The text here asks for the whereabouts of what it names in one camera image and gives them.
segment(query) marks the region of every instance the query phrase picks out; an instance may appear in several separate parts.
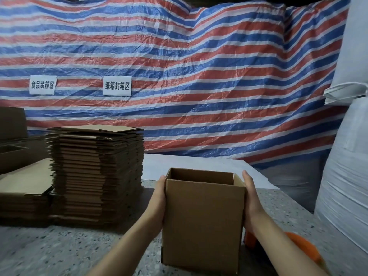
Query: person's left hand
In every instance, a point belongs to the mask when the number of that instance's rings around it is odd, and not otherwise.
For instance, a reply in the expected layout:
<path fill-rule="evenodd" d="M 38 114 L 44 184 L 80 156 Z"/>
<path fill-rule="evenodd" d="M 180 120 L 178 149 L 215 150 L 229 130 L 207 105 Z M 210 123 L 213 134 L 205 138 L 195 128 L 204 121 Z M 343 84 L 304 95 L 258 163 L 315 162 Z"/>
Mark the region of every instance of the person's left hand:
<path fill-rule="evenodd" d="M 157 181 L 152 197 L 148 203 L 147 209 L 142 215 L 142 219 L 147 220 L 154 238 L 162 230 L 162 221 L 165 214 L 166 196 L 165 196 L 165 176 L 161 175 Z"/>

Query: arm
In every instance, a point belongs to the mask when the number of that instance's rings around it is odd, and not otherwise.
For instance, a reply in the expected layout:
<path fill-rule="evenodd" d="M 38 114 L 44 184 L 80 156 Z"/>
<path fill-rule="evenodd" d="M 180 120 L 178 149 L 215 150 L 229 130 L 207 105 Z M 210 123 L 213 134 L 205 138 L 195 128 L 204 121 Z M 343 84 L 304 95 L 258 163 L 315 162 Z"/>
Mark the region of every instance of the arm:
<path fill-rule="evenodd" d="M 263 209 L 253 179 L 243 171 L 247 189 L 245 228 L 255 235 L 279 276 L 327 276 Z"/>
<path fill-rule="evenodd" d="M 87 276 L 131 276 L 151 241 L 162 229 L 165 177 L 161 176 L 139 220 Z"/>

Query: person's right arm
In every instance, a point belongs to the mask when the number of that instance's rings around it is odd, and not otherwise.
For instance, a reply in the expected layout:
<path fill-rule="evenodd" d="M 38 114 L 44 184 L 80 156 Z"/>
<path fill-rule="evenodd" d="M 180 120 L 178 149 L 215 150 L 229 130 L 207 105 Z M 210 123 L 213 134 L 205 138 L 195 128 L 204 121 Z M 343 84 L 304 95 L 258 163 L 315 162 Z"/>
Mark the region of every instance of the person's right arm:
<path fill-rule="evenodd" d="M 279 276 L 327 276 L 263 209 L 253 179 L 243 171 L 247 189 L 245 228 L 255 235 Z"/>

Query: white paper sign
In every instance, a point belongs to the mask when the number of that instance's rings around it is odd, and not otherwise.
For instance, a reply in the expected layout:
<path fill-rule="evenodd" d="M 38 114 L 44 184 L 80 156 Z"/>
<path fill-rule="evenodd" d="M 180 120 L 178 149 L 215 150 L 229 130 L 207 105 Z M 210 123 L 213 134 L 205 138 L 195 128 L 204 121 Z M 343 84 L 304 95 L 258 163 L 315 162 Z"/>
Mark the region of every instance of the white paper sign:
<path fill-rule="evenodd" d="M 31 95 L 53 95 L 55 94 L 56 75 L 31 75 Z"/>
<path fill-rule="evenodd" d="M 131 96 L 132 78 L 128 76 L 105 75 L 103 77 L 104 96 Z"/>

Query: terrazzo tabletop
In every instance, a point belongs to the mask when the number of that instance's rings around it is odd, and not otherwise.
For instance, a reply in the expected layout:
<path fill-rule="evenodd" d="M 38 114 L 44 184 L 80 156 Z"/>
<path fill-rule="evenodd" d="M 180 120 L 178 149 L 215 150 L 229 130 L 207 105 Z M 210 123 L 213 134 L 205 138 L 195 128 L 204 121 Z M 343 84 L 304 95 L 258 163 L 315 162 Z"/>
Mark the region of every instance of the terrazzo tabletop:
<path fill-rule="evenodd" d="M 155 183 L 142 181 L 144 191 L 141 201 L 118 232 L 125 232 L 140 217 L 152 195 Z M 332 275 L 367 275 L 368 255 L 340 232 L 317 220 L 280 190 L 258 189 L 257 192 L 265 210 L 284 231 L 304 236 L 317 246 Z M 0 226 L 0 275 L 84 275 L 121 236 L 122 233 L 64 226 Z M 165 266 L 160 263 L 160 258 L 161 234 L 147 248 L 134 275 L 209 275 Z M 275 273 L 268 264 L 255 258 L 242 244 L 239 275 L 262 276 Z"/>

